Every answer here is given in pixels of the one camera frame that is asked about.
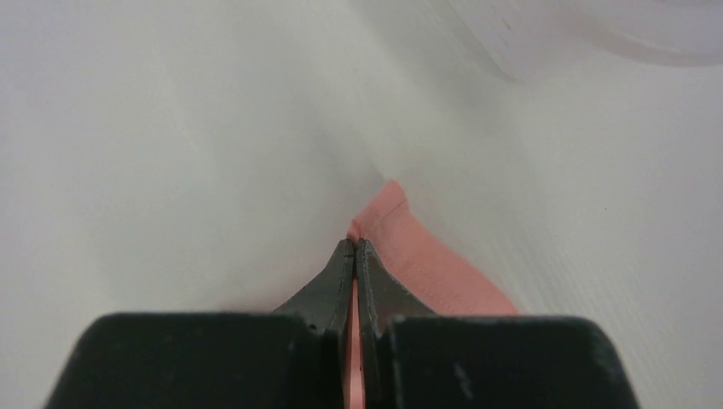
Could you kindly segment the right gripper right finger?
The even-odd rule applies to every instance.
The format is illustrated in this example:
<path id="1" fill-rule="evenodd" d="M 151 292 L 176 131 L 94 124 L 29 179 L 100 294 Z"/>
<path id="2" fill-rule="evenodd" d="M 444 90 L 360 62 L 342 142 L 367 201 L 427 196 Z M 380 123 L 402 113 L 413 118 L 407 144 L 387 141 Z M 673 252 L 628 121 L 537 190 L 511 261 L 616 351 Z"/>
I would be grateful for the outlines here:
<path id="1" fill-rule="evenodd" d="M 368 408 L 635 408 L 611 340 L 560 315 L 441 315 L 356 245 Z"/>

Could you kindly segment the pink t shirt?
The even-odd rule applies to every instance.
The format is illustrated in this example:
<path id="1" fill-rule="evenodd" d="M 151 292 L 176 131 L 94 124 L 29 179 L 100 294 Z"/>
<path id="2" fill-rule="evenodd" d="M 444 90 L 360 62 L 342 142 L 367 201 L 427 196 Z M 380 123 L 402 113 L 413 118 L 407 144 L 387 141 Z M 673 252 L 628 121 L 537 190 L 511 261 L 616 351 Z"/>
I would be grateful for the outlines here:
<path id="1" fill-rule="evenodd" d="M 422 225 L 397 181 L 387 181 L 360 210 L 347 236 L 370 241 L 386 270 L 436 313 L 518 313 L 490 279 Z"/>

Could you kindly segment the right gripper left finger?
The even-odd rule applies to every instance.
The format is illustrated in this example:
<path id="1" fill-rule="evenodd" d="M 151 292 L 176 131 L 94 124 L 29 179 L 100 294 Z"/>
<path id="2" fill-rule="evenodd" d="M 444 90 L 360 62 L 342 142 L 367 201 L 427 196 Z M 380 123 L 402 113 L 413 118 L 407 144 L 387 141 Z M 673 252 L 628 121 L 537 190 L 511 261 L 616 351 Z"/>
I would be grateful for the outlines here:
<path id="1" fill-rule="evenodd" d="M 269 313 L 115 313 L 80 336 L 49 408 L 346 408 L 354 245 Z"/>

